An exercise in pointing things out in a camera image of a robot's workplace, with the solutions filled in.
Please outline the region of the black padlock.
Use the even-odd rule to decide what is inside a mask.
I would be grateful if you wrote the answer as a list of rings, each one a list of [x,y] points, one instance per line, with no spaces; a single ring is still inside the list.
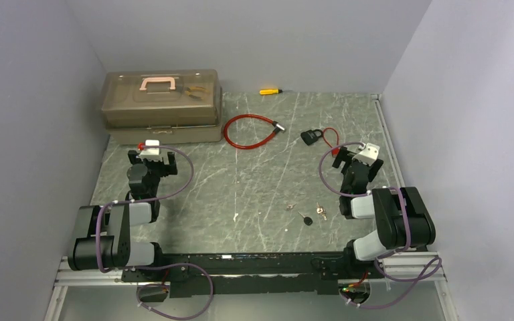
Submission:
[[[322,137],[323,137],[323,131],[320,129],[310,129],[310,130],[301,132],[301,139],[307,146],[310,146],[310,145],[316,143]]]

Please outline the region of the red cable lock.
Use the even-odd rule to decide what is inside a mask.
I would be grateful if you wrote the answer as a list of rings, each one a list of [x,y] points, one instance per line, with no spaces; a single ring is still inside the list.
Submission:
[[[256,122],[267,124],[268,135],[261,137],[257,133]],[[223,127],[226,142],[239,150],[252,150],[264,146],[286,128],[279,122],[258,114],[240,114],[230,118]]]

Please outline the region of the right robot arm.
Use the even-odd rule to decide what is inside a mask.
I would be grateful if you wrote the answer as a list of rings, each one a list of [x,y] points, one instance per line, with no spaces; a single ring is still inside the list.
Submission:
[[[382,165],[376,145],[355,152],[342,146],[332,164],[343,175],[338,191],[340,213],[346,219],[375,221],[374,231],[347,245],[357,261],[373,261],[395,251],[424,247],[436,239],[434,222],[417,188],[367,189]]]

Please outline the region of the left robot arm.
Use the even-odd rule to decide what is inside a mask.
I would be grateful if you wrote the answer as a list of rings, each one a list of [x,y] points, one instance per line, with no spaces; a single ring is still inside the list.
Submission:
[[[72,232],[73,246],[68,256],[68,265],[74,271],[97,270],[96,235],[100,236],[100,254],[104,269],[129,266],[153,265],[161,250],[155,242],[131,240],[131,227],[156,222],[160,202],[137,203],[142,199],[153,199],[161,178],[177,174],[175,153],[168,152],[165,162],[159,153],[140,157],[134,150],[128,152],[131,163],[126,172],[129,191],[125,199],[128,204],[117,203],[108,207],[101,218],[102,206],[89,205],[79,208]]]

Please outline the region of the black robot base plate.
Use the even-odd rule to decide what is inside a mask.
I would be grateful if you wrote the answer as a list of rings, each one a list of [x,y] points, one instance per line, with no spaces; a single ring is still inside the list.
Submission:
[[[125,283],[164,282],[171,298],[207,294],[336,295],[355,282],[380,280],[373,261],[355,260],[350,249],[325,252],[164,254],[160,270],[125,271]]]

